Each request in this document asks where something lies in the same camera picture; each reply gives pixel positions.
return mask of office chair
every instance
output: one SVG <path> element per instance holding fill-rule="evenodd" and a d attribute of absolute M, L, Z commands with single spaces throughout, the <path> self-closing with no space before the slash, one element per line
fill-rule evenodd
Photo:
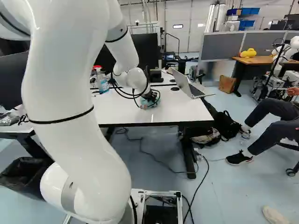
<path fill-rule="evenodd" d="M 289 144 L 282 143 L 282 142 L 278 143 L 278 145 L 281 147 L 284 147 L 284 148 L 299 151 L 299 146 L 289 145 Z M 298 171 L 299 171 L 299 162 L 295 165 L 295 167 L 293 169 L 289 168 L 289 169 L 285 170 L 285 172 L 288 176 L 295 176 L 296 173 L 298 173 Z"/>

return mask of black pants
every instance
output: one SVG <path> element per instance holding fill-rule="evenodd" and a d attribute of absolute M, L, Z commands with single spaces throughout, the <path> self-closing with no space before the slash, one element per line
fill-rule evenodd
<path fill-rule="evenodd" d="M 256 140 L 248 151 L 258 155 L 280 142 L 283 138 L 299 141 L 299 108 L 290 102 L 267 98 L 260 102 L 245 120 L 245 124 L 253 127 L 268 113 L 281 118 L 281 121 L 272 123 Z"/>

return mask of laptop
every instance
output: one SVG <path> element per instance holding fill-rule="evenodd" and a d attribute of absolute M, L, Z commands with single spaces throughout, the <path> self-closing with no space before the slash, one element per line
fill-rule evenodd
<path fill-rule="evenodd" d="M 215 94 L 210 94 L 206 91 L 205 87 L 199 83 L 196 83 L 196 87 L 188 82 L 187 76 L 183 75 L 177 70 L 170 68 L 174 79 L 176 80 L 178 88 L 180 88 L 191 99 L 202 98 Z"/>

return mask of black band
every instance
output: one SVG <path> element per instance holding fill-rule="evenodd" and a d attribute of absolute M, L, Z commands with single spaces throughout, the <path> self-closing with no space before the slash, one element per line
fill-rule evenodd
<path fill-rule="evenodd" d="M 2 19 L 7 22 L 12 28 L 14 28 L 15 30 L 19 31 L 20 33 L 26 35 L 26 36 L 29 36 L 30 37 L 30 34 L 24 32 L 23 30 L 17 28 L 14 24 L 12 24 L 2 13 L 0 13 L 0 17 L 2 17 Z"/>
<path fill-rule="evenodd" d="M 119 38 L 117 38 L 117 39 L 115 39 L 115 40 L 113 40 L 113 41 L 105 41 L 105 42 L 106 42 L 106 43 L 117 42 L 117 41 L 119 41 L 120 39 L 122 39 L 122 38 L 127 34 L 127 32 L 128 32 L 128 27 L 127 27 L 126 32 L 125 32 L 122 36 L 120 36 Z"/>
<path fill-rule="evenodd" d="M 72 117 L 69 117 L 69 118 L 59 119 L 59 120 L 36 121 L 36 120 L 30 120 L 29 118 L 28 118 L 28 120 L 29 120 L 31 123 L 39 124 L 39 125 L 56 124 L 56 123 L 61 123 L 61 122 L 65 122 L 65 121 L 69 121 L 69 120 L 74 120 L 74 119 L 77 119 L 77 118 L 79 118 L 79 117 L 82 117 L 82 116 L 84 116 L 84 115 L 90 113 L 93 109 L 94 109 L 94 106 L 92 106 L 92 108 L 90 108 L 88 111 L 85 111 L 84 113 L 81 113 L 81 114 L 78 114 L 78 115 L 75 115 L 75 116 L 72 116 Z"/>

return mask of black backpack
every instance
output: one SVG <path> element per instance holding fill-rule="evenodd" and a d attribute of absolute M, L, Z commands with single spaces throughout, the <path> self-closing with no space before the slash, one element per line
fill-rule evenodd
<path fill-rule="evenodd" d="M 223 141 L 228 141 L 229 139 L 235 137 L 241 125 L 230 117 L 228 111 L 217 112 L 214 116 L 214 126 L 220 132 L 220 134 L 227 140 L 222 139 Z"/>

